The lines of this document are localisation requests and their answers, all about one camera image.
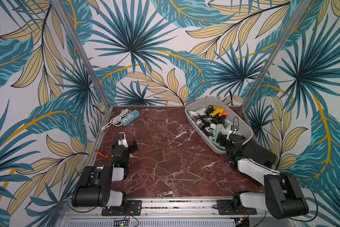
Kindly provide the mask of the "large white glue gun pink stick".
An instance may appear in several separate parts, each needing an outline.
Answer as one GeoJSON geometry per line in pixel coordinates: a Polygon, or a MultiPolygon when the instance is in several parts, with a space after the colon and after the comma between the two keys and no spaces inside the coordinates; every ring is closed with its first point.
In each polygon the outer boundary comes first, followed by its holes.
{"type": "Polygon", "coordinates": [[[224,124],[221,124],[222,135],[229,136],[230,134],[233,134],[236,131],[235,126],[236,125],[234,125],[233,122],[226,120],[224,124]]]}

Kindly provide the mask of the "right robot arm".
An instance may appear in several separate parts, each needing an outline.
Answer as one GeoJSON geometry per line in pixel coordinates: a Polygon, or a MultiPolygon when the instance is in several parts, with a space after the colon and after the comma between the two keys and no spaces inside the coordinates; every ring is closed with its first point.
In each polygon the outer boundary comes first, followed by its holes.
{"type": "Polygon", "coordinates": [[[295,175],[273,170],[274,153],[237,134],[238,126],[218,124],[213,131],[213,141],[225,149],[230,166],[264,187],[264,193],[238,192],[229,202],[217,202],[221,210],[235,214],[262,210],[276,219],[308,214],[309,207],[295,175]]]}

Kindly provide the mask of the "orange glue gun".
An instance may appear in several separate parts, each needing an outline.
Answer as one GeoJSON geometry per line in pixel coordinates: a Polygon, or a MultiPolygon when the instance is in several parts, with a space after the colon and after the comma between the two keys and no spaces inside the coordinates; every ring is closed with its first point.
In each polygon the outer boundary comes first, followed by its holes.
{"type": "Polygon", "coordinates": [[[223,113],[219,113],[219,114],[218,114],[219,117],[223,117],[223,116],[227,116],[227,115],[228,115],[227,112],[223,112],[223,113]]]}

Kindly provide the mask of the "large white glue gun blue trigger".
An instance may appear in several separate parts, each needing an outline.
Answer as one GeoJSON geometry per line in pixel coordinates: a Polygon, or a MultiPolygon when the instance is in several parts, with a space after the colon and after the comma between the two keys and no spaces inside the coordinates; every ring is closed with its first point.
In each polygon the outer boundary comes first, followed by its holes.
{"type": "Polygon", "coordinates": [[[191,118],[196,118],[197,116],[204,116],[204,115],[206,115],[206,111],[207,111],[207,109],[205,107],[202,107],[202,108],[199,108],[197,110],[188,111],[188,115],[191,118]]]}

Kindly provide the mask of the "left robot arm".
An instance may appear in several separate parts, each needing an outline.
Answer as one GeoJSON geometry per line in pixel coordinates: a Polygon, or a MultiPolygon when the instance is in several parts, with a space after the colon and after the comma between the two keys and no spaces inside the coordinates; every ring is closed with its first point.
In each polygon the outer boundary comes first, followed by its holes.
{"type": "Polygon", "coordinates": [[[77,182],[71,197],[73,207],[127,207],[125,193],[114,191],[113,182],[123,181],[129,173],[130,154],[138,150],[135,139],[128,144],[124,132],[117,135],[112,145],[112,158],[108,166],[87,166],[77,182]]]}

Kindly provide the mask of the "yellow glue gun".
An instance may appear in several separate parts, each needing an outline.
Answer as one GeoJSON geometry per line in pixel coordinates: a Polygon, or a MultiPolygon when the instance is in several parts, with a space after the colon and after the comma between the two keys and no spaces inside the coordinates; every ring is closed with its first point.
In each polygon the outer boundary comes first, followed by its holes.
{"type": "Polygon", "coordinates": [[[221,107],[213,106],[213,111],[210,112],[210,117],[215,117],[219,113],[224,113],[224,109],[221,107]]]}

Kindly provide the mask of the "mint glue gun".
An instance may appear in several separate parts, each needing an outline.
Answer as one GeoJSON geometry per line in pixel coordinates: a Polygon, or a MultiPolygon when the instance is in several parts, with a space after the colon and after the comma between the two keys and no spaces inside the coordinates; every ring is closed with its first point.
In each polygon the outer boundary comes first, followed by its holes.
{"type": "Polygon", "coordinates": [[[219,144],[220,140],[218,140],[218,136],[219,134],[222,135],[222,129],[223,129],[223,126],[221,124],[217,124],[216,127],[213,129],[212,135],[209,136],[209,140],[213,144],[219,144]]]}

